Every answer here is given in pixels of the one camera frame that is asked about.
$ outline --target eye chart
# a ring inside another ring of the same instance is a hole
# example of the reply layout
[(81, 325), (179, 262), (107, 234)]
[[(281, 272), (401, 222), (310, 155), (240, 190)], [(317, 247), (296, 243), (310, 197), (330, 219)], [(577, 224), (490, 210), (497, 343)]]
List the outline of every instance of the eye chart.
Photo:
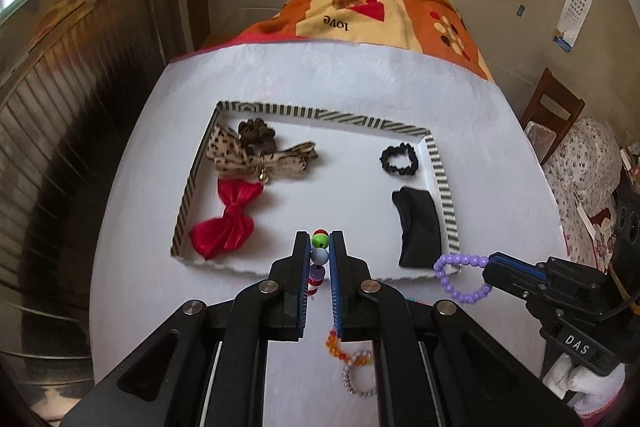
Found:
[(578, 33), (584, 19), (589, 13), (592, 0), (566, 0), (560, 13), (560, 19), (556, 25), (556, 32), (554, 33), (554, 40), (558, 45), (567, 52), (570, 52), (574, 47), (575, 39), (578, 38)]

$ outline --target purple bead bracelet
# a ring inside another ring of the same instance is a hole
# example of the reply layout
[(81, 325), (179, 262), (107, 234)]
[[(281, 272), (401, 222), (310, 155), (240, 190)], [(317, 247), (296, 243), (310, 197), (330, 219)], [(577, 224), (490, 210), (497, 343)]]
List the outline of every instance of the purple bead bracelet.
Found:
[(479, 255), (459, 255), (452, 253), (444, 253), (440, 256), (440, 258), (433, 265), (433, 269), (436, 272), (436, 277), (440, 279), (440, 284), (444, 287), (444, 291), (451, 295), (451, 298), (455, 301), (458, 301), (460, 304), (476, 304), (480, 299), (484, 299), (492, 289), (492, 286), (489, 284), (483, 284), (478, 288), (477, 291), (473, 293), (460, 293), (456, 288), (449, 282), (449, 277), (444, 272), (445, 265), (450, 264), (452, 266), (463, 264), (463, 265), (471, 265), (471, 266), (479, 266), (484, 268), (487, 264), (489, 264), (489, 258), (484, 255), (480, 257)]

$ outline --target hand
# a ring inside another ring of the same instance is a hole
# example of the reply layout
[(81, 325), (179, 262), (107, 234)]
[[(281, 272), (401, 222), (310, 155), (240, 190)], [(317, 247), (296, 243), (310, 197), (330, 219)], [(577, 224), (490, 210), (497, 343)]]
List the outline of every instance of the hand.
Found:
[(604, 411), (616, 399), (625, 383), (625, 366), (621, 363), (610, 375), (599, 377), (584, 366), (574, 367), (569, 355), (563, 353), (542, 382), (559, 398), (564, 398), (567, 391), (581, 393), (574, 410), (588, 418)]

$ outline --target tray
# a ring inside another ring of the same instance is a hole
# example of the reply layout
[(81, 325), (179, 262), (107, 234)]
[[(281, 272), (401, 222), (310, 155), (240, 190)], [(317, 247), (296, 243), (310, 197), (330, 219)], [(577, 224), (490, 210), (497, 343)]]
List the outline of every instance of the tray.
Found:
[[(279, 149), (311, 140), (319, 158), (301, 180), (272, 179), (246, 208), (255, 221), (238, 251), (205, 261), (191, 246), (196, 223), (221, 216), (217, 174), (205, 156), (213, 126), (237, 129), (260, 116), (276, 131)], [(418, 156), (415, 176), (388, 174), (380, 154), (410, 142)], [(403, 185), (426, 189), (440, 218), (443, 252), (459, 253), (458, 229), (444, 166), (430, 131), (404, 123), (312, 107), (262, 102), (218, 102), (193, 162), (182, 197), (171, 256), (185, 263), (266, 276), (271, 263), (290, 255), (298, 230), (342, 230), (349, 254), (364, 259), (375, 279), (434, 277), (431, 269), (398, 266), (402, 228), (391, 193)]]

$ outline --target white table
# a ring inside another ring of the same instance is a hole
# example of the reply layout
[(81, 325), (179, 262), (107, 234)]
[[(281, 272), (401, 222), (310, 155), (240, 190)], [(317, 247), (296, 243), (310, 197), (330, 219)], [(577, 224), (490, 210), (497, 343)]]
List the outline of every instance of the white table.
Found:
[[(499, 250), (529, 263), (565, 255), (554, 197), (494, 84), (439, 58), (370, 44), (246, 44), (196, 55), (162, 74), (111, 189), (91, 288), (96, 381), (186, 300), (232, 299), (258, 280), (169, 256), (184, 183), (218, 100), (296, 103), (429, 127), (447, 169), (463, 252)], [(481, 282), (480, 270), (466, 269), (455, 284), (469, 291)], [(324, 347), (332, 326), (328, 286), (309, 302), (305, 338), (270, 345), (265, 427), (378, 423), (376, 400), (347, 395), (341, 363)], [(396, 287), (427, 303), (445, 296), (433, 280)], [(530, 370), (540, 371), (540, 324), (522, 301), (494, 291), (465, 310)], [(364, 380), (372, 378), (369, 369), (358, 370)]]

